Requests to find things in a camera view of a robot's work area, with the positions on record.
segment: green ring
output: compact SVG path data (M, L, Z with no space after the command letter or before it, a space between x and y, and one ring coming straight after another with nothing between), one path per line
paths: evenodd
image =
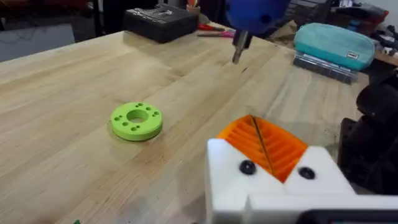
M145 141L162 130L162 113L155 106L142 102L122 105L112 112L113 132L129 141Z

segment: blue power drill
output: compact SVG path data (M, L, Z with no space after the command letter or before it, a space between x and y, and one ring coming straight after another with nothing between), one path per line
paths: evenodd
M234 64L239 62L243 50L248 49L252 36L261 34L281 19L290 0L226 0L227 18L237 28L233 45Z

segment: hole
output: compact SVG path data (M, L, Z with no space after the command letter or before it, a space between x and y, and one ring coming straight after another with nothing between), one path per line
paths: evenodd
M301 167L298 169L298 174L307 180L315 179L315 172L309 167Z
M272 20L271 16L269 16L269 15L267 15L267 14L262 15L262 16L260 17L260 21L261 21L263 24L268 24L268 23L270 23L271 20Z
M133 123L142 123L148 119L148 114L142 110L132 110L128 112L126 117Z
M242 161L239 170L246 175L253 175L256 173L256 165L250 160Z

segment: wooden workbench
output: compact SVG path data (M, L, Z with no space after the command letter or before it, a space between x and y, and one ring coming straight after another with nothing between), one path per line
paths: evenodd
M121 32L0 63L0 223L201 223L206 141L248 113L335 154L366 77L310 73L260 39L239 65L233 52L231 39ZM163 112L156 138L110 131L130 101Z

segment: black screw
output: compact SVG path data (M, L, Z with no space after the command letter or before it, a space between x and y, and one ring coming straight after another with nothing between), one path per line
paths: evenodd
M315 172L309 167L301 167L298 169L300 176L306 178L307 180L315 179Z
M248 159L242 161L241 165L239 166L239 170L246 174L246 175L253 175L256 173L256 165Z

